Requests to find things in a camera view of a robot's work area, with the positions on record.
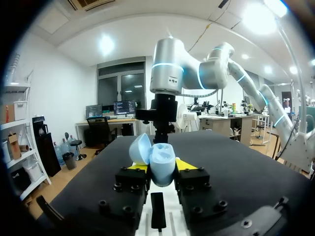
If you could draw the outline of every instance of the white shelf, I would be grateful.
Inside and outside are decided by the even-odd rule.
[[[2,124],[0,126],[0,130],[8,129],[8,128],[11,128],[11,127],[14,127],[17,125],[21,125],[21,124],[25,124],[25,123],[29,123],[29,120],[28,119],[21,119],[21,120],[5,123],[5,124]]]
[[[30,194],[37,186],[40,185],[46,179],[45,175],[42,175],[36,182],[32,182],[30,186],[21,194],[20,199],[21,201]]]
[[[30,87],[30,84],[13,82],[4,86],[4,92],[25,92]]]
[[[21,152],[22,156],[19,159],[17,159],[17,160],[12,160],[9,163],[7,163],[6,167],[8,169],[11,168],[12,166],[14,166],[15,164],[17,164],[20,161],[24,160],[25,158],[29,157],[30,155],[35,154],[35,152],[36,152],[36,149],[32,149],[30,151],[23,151],[23,152]]]

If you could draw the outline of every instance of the water bottle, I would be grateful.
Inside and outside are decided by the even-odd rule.
[[[68,140],[68,143],[69,143],[69,146],[70,146],[70,143],[72,141],[75,141],[76,139],[73,138],[72,135],[70,135],[70,139]],[[77,151],[77,148],[76,146],[70,146],[70,152],[72,152],[74,154],[74,159],[77,161],[79,160],[79,154],[78,154],[78,151]]]
[[[60,145],[61,154],[64,155],[66,152],[70,152],[69,144],[63,139]]]
[[[56,142],[54,142],[54,148],[55,148],[55,153],[56,153],[56,156],[57,156],[59,165],[63,166],[63,165],[65,164],[65,163],[64,163],[64,160],[63,160],[63,156],[62,156],[61,150],[60,150],[60,148],[57,146]]]

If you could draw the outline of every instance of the shelf unit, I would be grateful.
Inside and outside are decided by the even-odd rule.
[[[30,194],[37,186],[39,186],[46,179],[45,175],[42,175],[36,182],[32,182],[30,186],[21,194],[20,199],[23,200]]]
[[[5,123],[5,124],[2,124],[0,126],[0,130],[8,129],[8,128],[11,128],[11,127],[14,127],[14,126],[18,126],[18,125],[21,125],[21,124],[26,124],[26,123],[29,123],[28,119],[21,119],[21,120]]]
[[[17,160],[11,160],[9,163],[7,163],[7,168],[11,168],[17,163],[25,160],[29,156],[33,155],[33,157],[38,161],[39,166],[42,170],[43,175],[35,182],[32,182],[28,188],[20,195],[20,199],[23,200],[28,194],[30,194],[36,187],[38,187],[44,180],[47,180],[49,184],[51,184],[51,181],[45,171],[45,168],[43,166],[43,163],[41,162],[38,149],[36,146],[36,140],[35,140],[35,135],[34,135],[34,130],[33,130],[33,124],[32,124],[32,119],[30,117],[30,91],[31,91],[31,84],[27,83],[10,83],[8,85],[4,86],[4,93],[23,93],[24,94],[24,99],[27,101],[27,116],[28,118],[22,119],[22,120],[17,120],[13,121],[10,123],[5,123],[0,125],[0,130],[5,130],[9,129],[18,125],[24,125],[23,131],[27,134],[27,140],[29,143],[29,147],[31,147],[31,150],[22,152],[22,156],[17,159]],[[30,128],[31,135],[27,131],[27,128]]]
[[[6,167],[9,169],[11,168],[12,166],[14,166],[15,164],[19,163],[20,161],[23,161],[25,158],[29,157],[30,155],[33,155],[37,152],[36,149],[32,149],[30,151],[22,151],[22,156],[17,159],[17,160],[11,160],[9,163],[6,164]]]

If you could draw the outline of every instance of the window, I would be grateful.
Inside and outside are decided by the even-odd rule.
[[[97,102],[103,106],[115,101],[135,100],[138,108],[145,104],[145,64],[132,62],[98,70]]]

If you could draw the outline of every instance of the robotic arm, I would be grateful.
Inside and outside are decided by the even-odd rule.
[[[162,39],[157,42],[152,66],[150,91],[155,93],[150,110],[136,110],[136,118],[144,123],[153,121],[156,127],[155,143],[167,143],[167,134],[176,121],[176,95],[185,89],[223,89],[227,76],[232,75],[249,95],[254,107],[261,111],[266,105],[283,146],[282,158],[295,170],[309,170],[315,153],[315,131],[297,132],[280,102],[267,85],[259,90],[246,71],[231,60],[234,48],[228,43],[215,47],[206,62],[199,62],[184,48],[179,39]]]

